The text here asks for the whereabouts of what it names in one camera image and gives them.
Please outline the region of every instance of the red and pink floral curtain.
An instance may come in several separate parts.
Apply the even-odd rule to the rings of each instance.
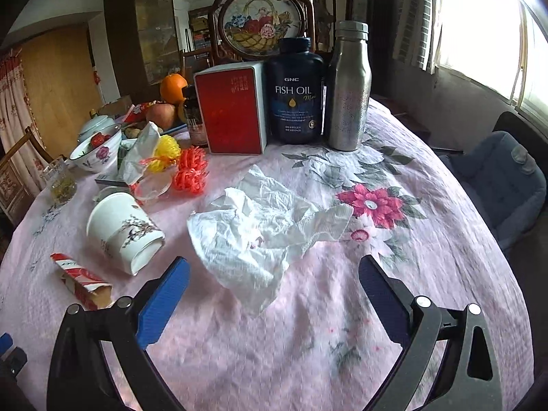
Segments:
[[[6,153],[23,137],[28,126],[41,142],[28,102],[20,51],[12,49],[0,60],[0,140]],[[46,162],[27,143],[12,157],[12,164],[27,191],[37,196],[44,187],[39,174]]]

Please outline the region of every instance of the round dining table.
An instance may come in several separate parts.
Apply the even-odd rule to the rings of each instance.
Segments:
[[[206,270],[187,229],[193,212],[204,211],[253,164],[319,209],[352,207],[340,239],[319,241],[292,263],[259,315]],[[0,334],[8,332],[27,354],[17,382],[38,411],[46,409],[59,326],[77,302],[60,279],[54,253],[111,283],[113,300],[135,295],[176,257],[188,261],[189,286],[159,341],[147,348],[188,411],[363,409],[401,352],[358,280],[358,263],[367,254],[439,307],[481,306],[505,410],[533,383],[527,308],[497,242],[449,170],[380,103],[371,99],[363,142],[354,152],[269,144],[261,155],[208,155],[207,170],[203,194],[171,188],[143,206],[165,233],[165,245],[136,276],[112,266],[86,238],[103,187],[97,175],[73,169],[77,192],[65,205],[53,203],[47,190],[35,199],[0,265]],[[103,347],[121,397],[140,409],[112,346]],[[438,342],[410,409],[424,403],[442,354]]]

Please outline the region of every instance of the silver screw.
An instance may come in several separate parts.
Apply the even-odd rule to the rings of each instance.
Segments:
[[[80,306],[78,306],[78,304],[71,304],[67,308],[67,314],[74,315],[74,314],[78,313],[79,310],[80,310]]]
[[[126,307],[129,307],[131,303],[132,303],[132,298],[130,296],[122,296],[118,298],[118,301],[116,301],[116,304],[118,305],[118,307],[121,307],[123,309],[125,309]]]
[[[418,296],[415,301],[420,307],[430,307],[432,304],[432,301],[425,296]]]
[[[468,306],[468,310],[470,311],[470,313],[473,313],[474,315],[479,315],[481,314],[481,308],[477,305],[477,304],[470,304],[470,306]]]

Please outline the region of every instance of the glass of tea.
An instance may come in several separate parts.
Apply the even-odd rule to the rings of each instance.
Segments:
[[[59,204],[66,204],[76,193],[76,181],[70,173],[62,157],[54,159],[40,176],[46,183],[46,187]]]

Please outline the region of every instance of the window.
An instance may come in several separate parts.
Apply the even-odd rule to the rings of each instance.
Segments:
[[[522,0],[442,0],[438,65],[548,127],[548,41]]]

